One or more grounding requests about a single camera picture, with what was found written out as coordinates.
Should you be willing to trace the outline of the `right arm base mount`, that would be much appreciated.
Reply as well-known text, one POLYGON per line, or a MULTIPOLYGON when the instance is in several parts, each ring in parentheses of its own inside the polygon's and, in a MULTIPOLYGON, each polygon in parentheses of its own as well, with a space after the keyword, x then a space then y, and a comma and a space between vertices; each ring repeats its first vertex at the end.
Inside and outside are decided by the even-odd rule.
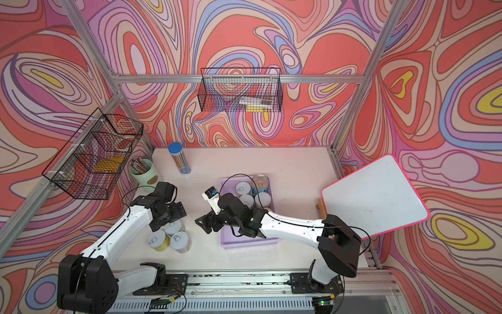
POLYGON ((286 282, 293 294, 333 294, 338 296, 345 291, 341 276, 335 276, 330 283, 322 284, 313 279, 312 270, 316 260, 313 260, 308 273, 291 273, 286 282))

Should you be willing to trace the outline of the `silver pull-tab can front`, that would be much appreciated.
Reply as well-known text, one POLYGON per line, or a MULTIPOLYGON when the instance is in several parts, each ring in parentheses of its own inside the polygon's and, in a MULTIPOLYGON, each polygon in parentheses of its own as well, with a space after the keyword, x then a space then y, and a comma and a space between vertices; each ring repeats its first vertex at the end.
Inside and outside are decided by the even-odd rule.
POLYGON ((170 237, 170 246, 178 253, 186 253, 192 247, 192 239, 186 232, 180 231, 170 237))

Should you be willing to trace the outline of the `orange label pull-tab can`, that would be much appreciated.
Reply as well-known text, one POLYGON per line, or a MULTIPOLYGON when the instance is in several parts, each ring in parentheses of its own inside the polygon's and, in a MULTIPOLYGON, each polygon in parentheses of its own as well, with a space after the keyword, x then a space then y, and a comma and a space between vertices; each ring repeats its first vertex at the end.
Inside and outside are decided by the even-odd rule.
POLYGON ((244 196, 244 195, 251 195, 252 193, 252 187, 248 182, 239 182, 235 186, 235 191, 238 194, 238 196, 244 196))

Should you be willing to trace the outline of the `large blue label can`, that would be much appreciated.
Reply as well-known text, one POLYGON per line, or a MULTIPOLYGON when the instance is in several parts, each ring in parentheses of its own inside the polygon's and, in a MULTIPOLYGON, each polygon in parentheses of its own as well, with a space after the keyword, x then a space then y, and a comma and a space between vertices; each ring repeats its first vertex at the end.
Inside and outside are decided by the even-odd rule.
POLYGON ((260 192, 268 192, 269 178, 263 174, 257 174, 252 177, 252 193, 254 195, 260 192))

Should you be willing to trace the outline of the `orange can plastic lid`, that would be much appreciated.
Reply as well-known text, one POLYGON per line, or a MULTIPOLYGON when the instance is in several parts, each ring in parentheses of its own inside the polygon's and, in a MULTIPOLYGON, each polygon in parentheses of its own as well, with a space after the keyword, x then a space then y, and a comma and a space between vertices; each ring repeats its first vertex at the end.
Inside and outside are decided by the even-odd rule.
POLYGON ((267 192, 259 192, 255 196, 255 204, 258 208, 268 208, 272 203, 272 197, 267 192))

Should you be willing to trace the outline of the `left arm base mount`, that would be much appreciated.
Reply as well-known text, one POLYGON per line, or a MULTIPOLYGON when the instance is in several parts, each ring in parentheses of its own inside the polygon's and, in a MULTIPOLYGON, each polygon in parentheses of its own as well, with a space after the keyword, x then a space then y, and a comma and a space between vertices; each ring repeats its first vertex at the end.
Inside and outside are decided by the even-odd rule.
POLYGON ((149 287, 136 290, 135 296, 168 295, 176 291, 186 292, 188 275, 184 273, 167 273, 164 264, 156 262, 144 262, 141 266, 151 266, 157 270, 155 281, 149 287))

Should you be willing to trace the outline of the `purple plastic perforated basket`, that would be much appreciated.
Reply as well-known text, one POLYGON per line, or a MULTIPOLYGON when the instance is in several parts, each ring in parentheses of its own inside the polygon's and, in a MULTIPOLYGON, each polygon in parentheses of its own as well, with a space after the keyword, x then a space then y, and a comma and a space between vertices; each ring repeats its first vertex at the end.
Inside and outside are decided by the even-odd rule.
MULTIPOLYGON (((250 185, 250 188, 245 188, 244 191, 248 191, 249 195, 252 195, 253 198, 256 196, 256 189, 254 186, 254 183, 252 182, 252 179, 247 177, 246 175, 236 175, 233 176, 232 178, 227 178, 225 180, 221 180, 221 187, 220 187, 220 195, 223 196, 226 193, 231 193, 232 195, 236 197, 240 197, 241 193, 237 191, 237 186, 241 182, 246 182, 250 185)), ((249 237, 235 237, 232 233, 231 226, 224 226, 220 231, 220 245, 224 249, 236 249, 236 248, 243 248, 243 247, 257 247, 257 246, 263 246, 263 245, 273 245, 278 242, 280 242, 280 239, 278 238, 249 238, 249 237)))

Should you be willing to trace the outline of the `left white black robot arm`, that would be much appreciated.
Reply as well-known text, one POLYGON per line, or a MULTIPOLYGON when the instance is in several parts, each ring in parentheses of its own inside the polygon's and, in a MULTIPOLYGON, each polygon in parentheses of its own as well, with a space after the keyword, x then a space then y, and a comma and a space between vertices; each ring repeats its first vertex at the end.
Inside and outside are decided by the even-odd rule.
POLYGON ((167 288, 166 268, 159 263, 144 262, 119 273, 112 267, 143 228, 157 232, 186 216, 177 192, 171 183, 158 183, 150 194, 136 197, 128 212, 90 247, 67 255, 58 267, 57 306, 73 313, 107 313, 117 299, 137 290, 167 288))

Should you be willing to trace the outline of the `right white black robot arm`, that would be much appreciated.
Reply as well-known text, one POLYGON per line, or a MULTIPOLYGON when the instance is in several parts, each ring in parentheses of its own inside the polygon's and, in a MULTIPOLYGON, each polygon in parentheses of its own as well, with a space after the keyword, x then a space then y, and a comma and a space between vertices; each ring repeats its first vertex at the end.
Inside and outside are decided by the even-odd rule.
POLYGON ((287 239, 315 248, 322 260, 313 262, 311 278, 321 285, 327 285, 336 276, 357 276, 362 239, 339 217, 327 215, 317 220, 285 217, 262 208, 251 209, 230 193, 209 196, 205 192, 203 198, 211 210, 197 218, 196 225, 206 234, 232 226, 248 238, 287 239))

